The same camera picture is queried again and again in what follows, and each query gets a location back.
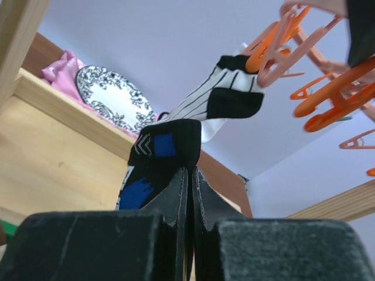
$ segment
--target white wall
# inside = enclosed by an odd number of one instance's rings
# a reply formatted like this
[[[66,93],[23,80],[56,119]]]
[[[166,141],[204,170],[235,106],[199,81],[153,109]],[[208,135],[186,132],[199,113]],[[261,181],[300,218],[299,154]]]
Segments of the white wall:
[[[366,171],[375,167],[375,149],[339,149],[338,145],[374,127],[374,122],[358,112],[351,121],[342,122],[251,179],[248,195],[254,216],[286,217],[373,179]],[[350,224],[375,262],[375,214]]]

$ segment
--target wooden shelf edge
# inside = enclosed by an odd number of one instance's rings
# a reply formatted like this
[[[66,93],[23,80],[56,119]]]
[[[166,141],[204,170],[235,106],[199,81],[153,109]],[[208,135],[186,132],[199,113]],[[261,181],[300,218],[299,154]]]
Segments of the wooden shelf edge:
[[[9,222],[14,225],[20,225],[27,215],[18,214],[9,209],[0,207],[0,220]]]
[[[375,213],[375,180],[317,203],[287,218],[353,221]]]
[[[14,96],[87,137],[124,160],[135,139],[20,68]]]

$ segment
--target sock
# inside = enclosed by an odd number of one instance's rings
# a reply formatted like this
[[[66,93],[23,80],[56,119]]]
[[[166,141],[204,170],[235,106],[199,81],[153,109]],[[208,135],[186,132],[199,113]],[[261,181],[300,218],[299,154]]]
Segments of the sock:
[[[202,122],[202,142],[209,141],[224,124],[224,118],[248,118],[261,107],[264,89],[257,73],[245,68],[249,56],[222,56],[208,79],[160,120],[195,119]]]
[[[140,209],[168,186],[178,168],[195,167],[201,126],[180,119],[143,128],[131,149],[116,210]]]
[[[373,0],[347,0],[350,49],[347,63],[355,67],[375,54],[375,18]]]

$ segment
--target white ceiling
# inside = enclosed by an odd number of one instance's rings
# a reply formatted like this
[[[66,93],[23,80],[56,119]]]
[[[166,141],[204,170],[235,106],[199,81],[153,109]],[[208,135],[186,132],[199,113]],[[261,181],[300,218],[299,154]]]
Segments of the white ceiling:
[[[156,112],[169,111],[199,85],[222,54],[251,43],[278,20],[281,0],[52,0],[40,32],[87,64],[100,64],[132,81]],[[311,11],[311,33],[332,15]],[[330,59],[345,61],[348,31],[343,21],[318,43]],[[235,173],[254,177],[306,146],[325,131],[305,133],[307,118],[295,119],[289,96],[320,75],[306,58],[266,93],[261,111],[228,121],[204,150]]]

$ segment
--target blue and black sock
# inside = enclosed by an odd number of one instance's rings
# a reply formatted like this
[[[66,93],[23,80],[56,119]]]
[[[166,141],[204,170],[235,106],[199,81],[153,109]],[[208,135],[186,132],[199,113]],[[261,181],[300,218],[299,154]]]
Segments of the blue and black sock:
[[[170,182],[178,168],[196,166],[200,121],[179,119],[145,127],[131,149],[116,210],[140,209]]]

